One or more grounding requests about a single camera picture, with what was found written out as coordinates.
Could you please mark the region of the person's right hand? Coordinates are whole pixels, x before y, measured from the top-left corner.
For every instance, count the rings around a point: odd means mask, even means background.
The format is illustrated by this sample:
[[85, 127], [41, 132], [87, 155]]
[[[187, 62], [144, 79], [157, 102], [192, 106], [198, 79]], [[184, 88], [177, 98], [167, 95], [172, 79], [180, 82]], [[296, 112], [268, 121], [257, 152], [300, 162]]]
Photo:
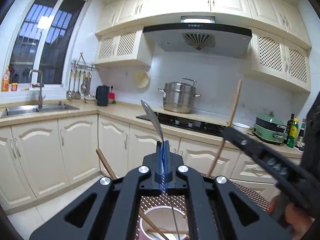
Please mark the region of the person's right hand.
[[286, 206], [285, 220], [293, 227], [292, 239], [301, 239], [313, 224], [313, 219], [291, 202]]

